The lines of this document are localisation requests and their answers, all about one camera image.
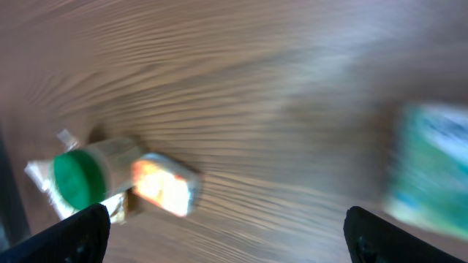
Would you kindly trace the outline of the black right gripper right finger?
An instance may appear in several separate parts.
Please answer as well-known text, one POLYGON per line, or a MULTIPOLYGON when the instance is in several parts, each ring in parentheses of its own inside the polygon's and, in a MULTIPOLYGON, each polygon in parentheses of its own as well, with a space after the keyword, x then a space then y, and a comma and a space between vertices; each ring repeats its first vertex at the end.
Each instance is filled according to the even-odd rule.
POLYGON ((343 230, 352 263, 464 263, 359 206, 343 230))

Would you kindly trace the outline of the teal tissue pack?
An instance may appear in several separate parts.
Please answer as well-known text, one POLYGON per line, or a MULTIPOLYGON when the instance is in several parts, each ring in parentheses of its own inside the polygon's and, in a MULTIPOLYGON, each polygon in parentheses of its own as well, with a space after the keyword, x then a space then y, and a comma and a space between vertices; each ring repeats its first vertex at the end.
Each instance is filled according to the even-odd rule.
POLYGON ((404 107, 389 173, 387 214, 427 231, 467 238, 466 107, 404 107))

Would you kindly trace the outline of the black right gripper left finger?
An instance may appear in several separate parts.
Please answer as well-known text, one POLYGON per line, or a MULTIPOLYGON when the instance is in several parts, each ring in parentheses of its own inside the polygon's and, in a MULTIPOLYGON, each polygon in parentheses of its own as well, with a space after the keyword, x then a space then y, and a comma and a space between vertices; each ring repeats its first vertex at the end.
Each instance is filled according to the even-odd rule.
POLYGON ((91 205, 1 253, 1 263, 101 263, 110 235, 110 216, 91 205))

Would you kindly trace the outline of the orange tissue pack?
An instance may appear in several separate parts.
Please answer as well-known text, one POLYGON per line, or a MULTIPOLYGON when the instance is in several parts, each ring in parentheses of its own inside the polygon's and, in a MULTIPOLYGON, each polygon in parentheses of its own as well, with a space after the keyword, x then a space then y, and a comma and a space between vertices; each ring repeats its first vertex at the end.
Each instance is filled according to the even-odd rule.
POLYGON ((132 163, 135 195, 175 216, 186 217, 201 191, 200 173, 159 153, 146 153, 132 163))

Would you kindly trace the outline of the clear brown snack bag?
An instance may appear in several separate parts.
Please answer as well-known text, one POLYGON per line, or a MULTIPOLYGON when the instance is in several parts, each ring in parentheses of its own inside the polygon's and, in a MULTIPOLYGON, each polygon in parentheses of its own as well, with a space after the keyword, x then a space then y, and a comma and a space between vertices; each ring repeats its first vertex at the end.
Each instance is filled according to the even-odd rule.
MULTIPOLYGON (((58 139, 64 146, 65 153, 75 150, 80 146, 80 141, 67 129, 57 134, 58 139)), ((78 209, 71 206, 59 193, 53 172, 53 160, 29 161, 24 169, 25 173, 34 182, 36 187, 48 196, 50 206, 55 210, 60 220, 69 218, 76 214, 78 209)), ((107 208, 112 224, 125 224, 128 214, 127 193, 114 195, 101 202, 107 208)))

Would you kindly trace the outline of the green lid jar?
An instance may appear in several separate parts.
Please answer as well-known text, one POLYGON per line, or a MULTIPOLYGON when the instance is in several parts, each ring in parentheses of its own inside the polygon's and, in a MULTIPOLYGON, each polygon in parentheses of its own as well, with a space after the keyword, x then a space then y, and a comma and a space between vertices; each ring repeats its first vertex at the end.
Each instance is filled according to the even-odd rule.
POLYGON ((82 210, 133 186, 132 163, 144 154, 131 137, 117 137, 85 145, 53 159, 59 193, 82 210))

